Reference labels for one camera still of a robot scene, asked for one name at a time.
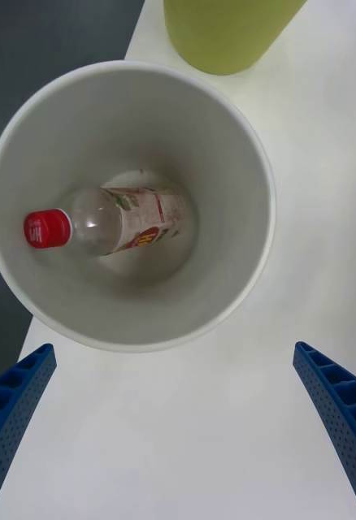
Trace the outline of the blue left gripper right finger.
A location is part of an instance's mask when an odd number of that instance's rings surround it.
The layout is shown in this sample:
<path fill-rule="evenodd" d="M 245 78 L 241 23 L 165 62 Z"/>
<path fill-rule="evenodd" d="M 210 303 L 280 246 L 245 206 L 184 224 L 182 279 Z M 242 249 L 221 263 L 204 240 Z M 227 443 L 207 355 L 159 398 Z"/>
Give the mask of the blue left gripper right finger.
<path fill-rule="evenodd" d="M 356 376 L 304 342 L 295 344 L 293 366 L 356 496 Z"/>

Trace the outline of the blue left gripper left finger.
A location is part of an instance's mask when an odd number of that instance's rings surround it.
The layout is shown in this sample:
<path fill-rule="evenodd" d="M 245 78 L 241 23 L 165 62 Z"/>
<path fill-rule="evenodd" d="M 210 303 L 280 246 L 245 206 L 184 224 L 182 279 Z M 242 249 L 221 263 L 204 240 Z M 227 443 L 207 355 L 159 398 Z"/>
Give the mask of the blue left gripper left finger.
<path fill-rule="evenodd" d="M 0 490 L 56 366 L 44 344 L 0 375 Z"/>

